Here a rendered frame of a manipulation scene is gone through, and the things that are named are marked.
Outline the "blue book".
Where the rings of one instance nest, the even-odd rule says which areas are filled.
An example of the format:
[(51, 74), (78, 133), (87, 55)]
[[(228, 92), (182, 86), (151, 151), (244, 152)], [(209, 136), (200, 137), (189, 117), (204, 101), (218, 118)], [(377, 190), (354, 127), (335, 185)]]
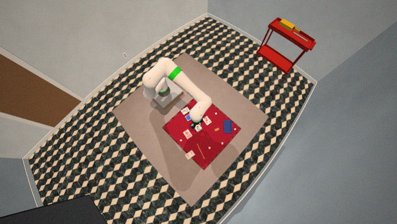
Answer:
[(224, 133), (232, 133), (232, 121), (224, 120)]

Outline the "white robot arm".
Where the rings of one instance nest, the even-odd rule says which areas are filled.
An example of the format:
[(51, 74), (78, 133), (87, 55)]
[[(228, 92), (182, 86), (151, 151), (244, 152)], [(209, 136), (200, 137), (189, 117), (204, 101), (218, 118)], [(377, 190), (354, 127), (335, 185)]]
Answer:
[[(161, 58), (151, 70), (144, 74), (142, 78), (142, 83), (145, 86), (143, 96), (148, 100), (153, 99), (157, 94), (162, 97), (168, 96), (170, 88), (168, 84), (166, 84), (165, 76), (185, 90), (197, 102), (190, 110), (189, 116), (191, 120), (194, 120), (192, 120), (193, 124), (201, 124), (203, 115), (212, 104), (211, 98), (201, 91), (183, 71), (167, 57)], [(156, 87), (156, 89), (153, 90), (154, 87)]]

